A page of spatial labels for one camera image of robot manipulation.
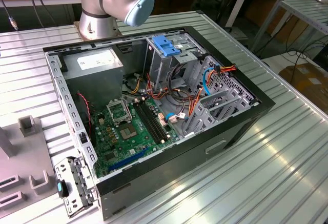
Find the blue plastic clip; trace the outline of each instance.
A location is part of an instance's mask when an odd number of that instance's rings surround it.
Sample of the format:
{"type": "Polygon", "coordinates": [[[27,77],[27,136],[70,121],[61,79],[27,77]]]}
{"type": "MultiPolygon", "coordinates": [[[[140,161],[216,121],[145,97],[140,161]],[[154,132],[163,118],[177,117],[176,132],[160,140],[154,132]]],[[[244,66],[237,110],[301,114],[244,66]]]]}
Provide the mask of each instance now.
{"type": "Polygon", "coordinates": [[[164,56],[173,56],[181,53],[181,51],[176,49],[172,42],[165,36],[153,37],[152,40],[154,44],[163,52],[164,56]]]}

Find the pci express slot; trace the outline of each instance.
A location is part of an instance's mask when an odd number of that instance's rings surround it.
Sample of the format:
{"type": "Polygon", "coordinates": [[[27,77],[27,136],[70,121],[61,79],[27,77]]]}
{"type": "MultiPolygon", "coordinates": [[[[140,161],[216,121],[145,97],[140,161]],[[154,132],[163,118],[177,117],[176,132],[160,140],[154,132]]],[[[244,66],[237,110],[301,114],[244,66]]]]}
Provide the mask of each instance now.
{"type": "Polygon", "coordinates": [[[111,170],[114,170],[114,169],[118,169],[118,168],[120,168],[122,166],[125,166],[126,164],[129,164],[129,163],[131,163],[131,162],[133,162],[133,161],[135,161],[135,160],[137,160],[139,158],[142,158],[145,155],[145,153],[146,153],[146,151],[148,149],[149,148],[145,148],[144,150],[140,151],[139,153],[137,153],[137,154],[135,154],[133,156],[130,156],[130,157],[128,157],[128,158],[126,158],[126,159],[124,159],[122,161],[119,161],[119,162],[117,162],[117,163],[109,166],[108,167],[108,172],[110,172],[111,170]]]}
{"type": "Polygon", "coordinates": [[[154,118],[153,113],[145,103],[134,104],[133,106],[157,145],[160,144],[162,140],[165,141],[168,139],[162,127],[154,118]]]}

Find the metal work surface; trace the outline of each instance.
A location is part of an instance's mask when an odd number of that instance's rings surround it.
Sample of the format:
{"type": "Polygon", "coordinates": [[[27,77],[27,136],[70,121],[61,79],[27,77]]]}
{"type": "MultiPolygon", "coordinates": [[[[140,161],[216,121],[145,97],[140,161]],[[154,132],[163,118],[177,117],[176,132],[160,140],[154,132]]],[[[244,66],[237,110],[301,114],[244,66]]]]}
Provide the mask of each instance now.
{"type": "Polygon", "coordinates": [[[323,4],[316,0],[277,0],[276,4],[255,36],[254,44],[251,48],[252,52],[256,50],[263,34],[267,30],[270,22],[273,20],[279,7],[285,9],[286,14],[275,28],[273,35],[279,31],[291,14],[297,16],[299,19],[303,20],[316,30],[326,35],[328,34],[328,4],[323,4]]]}
{"type": "MultiPolygon", "coordinates": [[[[196,12],[150,17],[124,35],[191,25],[276,103],[239,143],[106,223],[323,223],[328,216],[327,116],[196,12]]],[[[75,155],[41,47],[79,41],[73,26],[0,35],[0,126],[42,120],[53,164],[75,155]]],[[[1,223],[102,223],[93,206],[68,219],[57,194],[1,223]]]]}

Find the yellow wire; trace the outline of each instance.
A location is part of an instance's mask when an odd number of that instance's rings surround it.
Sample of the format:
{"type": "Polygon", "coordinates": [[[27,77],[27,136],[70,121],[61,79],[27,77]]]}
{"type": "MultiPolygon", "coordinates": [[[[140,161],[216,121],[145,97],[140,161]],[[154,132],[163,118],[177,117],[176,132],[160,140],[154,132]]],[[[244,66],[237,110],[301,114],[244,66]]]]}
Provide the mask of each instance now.
{"type": "Polygon", "coordinates": [[[140,84],[140,79],[138,79],[137,86],[136,86],[136,88],[131,92],[131,94],[134,94],[134,93],[136,93],[136,92],[138,91],[138,89],[139,89],[139,84],[140,84]]]}

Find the motherboard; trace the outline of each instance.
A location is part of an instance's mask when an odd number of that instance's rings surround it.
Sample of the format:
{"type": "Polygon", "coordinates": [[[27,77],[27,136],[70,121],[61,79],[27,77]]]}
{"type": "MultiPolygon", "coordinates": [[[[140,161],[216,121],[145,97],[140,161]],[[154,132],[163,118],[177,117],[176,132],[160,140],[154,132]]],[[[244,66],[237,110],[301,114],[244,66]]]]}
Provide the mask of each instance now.
{"type": "Polygon", "coordinates": [[[169,123],[160,123],[158,114],[158,107],[149,98],[140,103],[119,100],[92,115],[98,178],[179,140],[169,123]]]}

